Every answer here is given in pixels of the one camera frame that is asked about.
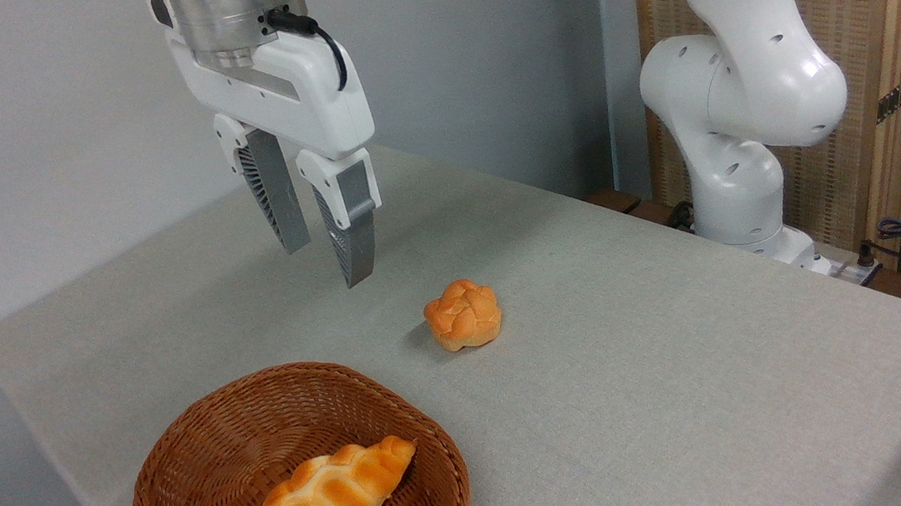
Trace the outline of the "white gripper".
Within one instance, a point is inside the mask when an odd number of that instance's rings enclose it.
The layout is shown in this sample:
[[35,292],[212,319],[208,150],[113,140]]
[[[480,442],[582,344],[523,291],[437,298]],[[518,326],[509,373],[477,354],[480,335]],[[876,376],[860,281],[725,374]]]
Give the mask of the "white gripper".
[[272,24],[271,14],[306,14],[305,0],[148,1],[188,89],[217,113],[231,171],[245,179],[285,253],[311,238],[276,137],[311,151],[299,151],[297,167],[355,288],[374,270],[373,211],[382,204],[371,156],[360,148],[375,122],[347,51]]

